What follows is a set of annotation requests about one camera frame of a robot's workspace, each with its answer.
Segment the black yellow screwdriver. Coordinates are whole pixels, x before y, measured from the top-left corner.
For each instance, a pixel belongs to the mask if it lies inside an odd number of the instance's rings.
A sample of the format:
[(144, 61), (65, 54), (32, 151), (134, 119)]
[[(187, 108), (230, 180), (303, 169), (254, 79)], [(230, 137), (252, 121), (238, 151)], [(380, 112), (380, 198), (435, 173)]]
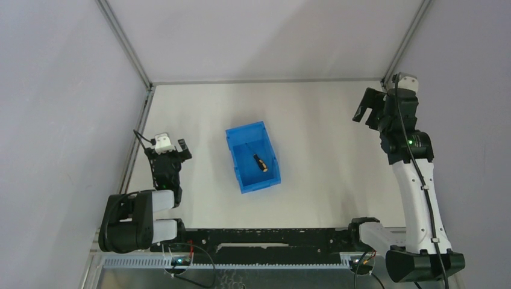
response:
[(262, 172), (266, 173), (268, 171), (268, 166), (266, 165), (266, 163), (259, 157), (259, 155), (256, 153), (256, 151), (248, 143), (245, 143), (245, 145), (252, 152), (252, 157), (253, 157), (254, 161), (257, 163), (259, 169)]

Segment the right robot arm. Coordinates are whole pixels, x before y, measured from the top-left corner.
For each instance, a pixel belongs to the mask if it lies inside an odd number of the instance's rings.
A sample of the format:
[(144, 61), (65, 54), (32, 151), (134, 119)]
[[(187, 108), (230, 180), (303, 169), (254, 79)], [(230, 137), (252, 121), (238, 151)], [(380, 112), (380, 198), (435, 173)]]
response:
[(431, 138), (416, 129), (418, 98), (413, 90), (379, 92), (368, 88), (355, 112), (360, 122), (380, 134), (381, 148), (398, 181), (406, 232), (398, 237), (375, 217), (352, 219), (349, 245), (361, 252), (382, 254), (392, 281), (443, 281), (465, 268), (465, 257), (453, 251), (439, 212), (434, 188)]

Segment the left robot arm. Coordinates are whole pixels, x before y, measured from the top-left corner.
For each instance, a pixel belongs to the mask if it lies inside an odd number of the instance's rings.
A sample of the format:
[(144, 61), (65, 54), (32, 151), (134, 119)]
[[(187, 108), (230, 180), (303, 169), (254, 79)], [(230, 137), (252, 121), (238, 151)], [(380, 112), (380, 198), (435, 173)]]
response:
[(188, 244), (188, 234), (180, 219), (158, 219), (155, 213), (176, 208), (181, 203), (180, 171), (192, 158), (185, 140), (179, 139), (180, 150), (174, 146), (155, 144), (145, 148), (153, 187), (127, 194), (109, 196), (98, 235), (103, 252), (130, 253), (148, 249), (165, 241), (174, 251)]

